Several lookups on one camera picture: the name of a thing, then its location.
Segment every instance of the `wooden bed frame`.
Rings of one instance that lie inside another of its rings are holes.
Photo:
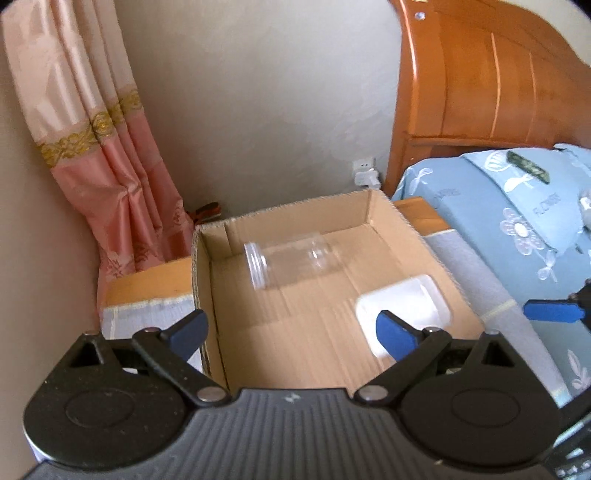
[[[425,158],[591,148],[591,68],[537,15],[499,0],[390,0],[400,80],[383,190]]]

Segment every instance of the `white wall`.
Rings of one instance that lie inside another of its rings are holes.
[[[0,478],[34,464],[24,407],[95,325],[96,244],[35,148],[0,50]]]
[[[507,0],[546,20],[591,65],[591,20],[570,0]]]
[[[513,0],[591,61],[568,0]],[[385,172],[401,27],[387,0],[116,0],[154,136],[187,207],[238,215]]]

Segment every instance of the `cardboard box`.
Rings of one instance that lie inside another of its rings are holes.
[[[320,232],[342,266],[274,290],[255,291],[243,245]],[[364,293],[430,275],[452,312],[448,331],[474,339],[483,326],[420,235],[379,191],[306,200],[207,225],[194,237],[193,288],[210,320],[206,372],[242,387],[355,391],[388,368],[355,318]]]

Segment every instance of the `black plastic surface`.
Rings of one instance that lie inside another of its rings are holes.
[[[438,462],[401,433],[391,413],[354,404],[345,390],[243,390],[197,410],[165,451],[111,472],[44,463],[27,480],[550,480],[541,466],[466,472]]]
[[[481,336],[459,372],[412,387],[400,415],[428,451],[474,467],[539,460],[561,433],[554,401],[501,335]]]
[[[72,467],[130,465],[181,431],[187,409],[158,377],[125,372],[102,335],[82,336],[24,413],[29,441]]]

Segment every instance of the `blue pillow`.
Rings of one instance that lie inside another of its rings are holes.
[[[568,143],[557,143],[555,149],[568,156],[573,167],[579,168],[581,181],[586,183],[584,188],[591,187],[591,150],[577,147]]]
[[[583,230],[579,194],[591,177],[581,175],[571,157],[558,150],[513,148],[512,152],[532,161],[550,174],[550,183],[524,172],[507,162],[508,150],[462,155],[494,181],[544,242],[561,255],[572,247]]]

